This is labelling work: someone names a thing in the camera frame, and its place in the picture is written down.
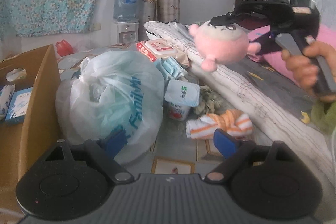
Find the person right hand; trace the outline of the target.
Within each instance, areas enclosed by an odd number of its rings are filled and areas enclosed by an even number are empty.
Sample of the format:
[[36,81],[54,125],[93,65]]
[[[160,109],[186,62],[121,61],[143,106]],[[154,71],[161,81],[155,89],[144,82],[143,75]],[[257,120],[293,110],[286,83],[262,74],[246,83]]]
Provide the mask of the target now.
[[335,48],[326,43],[315,41],[305,48],[304,55],[294,56],[288,50],[283,50],[281,55],[285,61],[286,68],[293,73],[293,77],[299,87],[322,102],[335,101],[335,95],[317,96],[313,91],[313,86],[317,82],[318,67],[310,61],[311,57],[324,57],[335,79]]

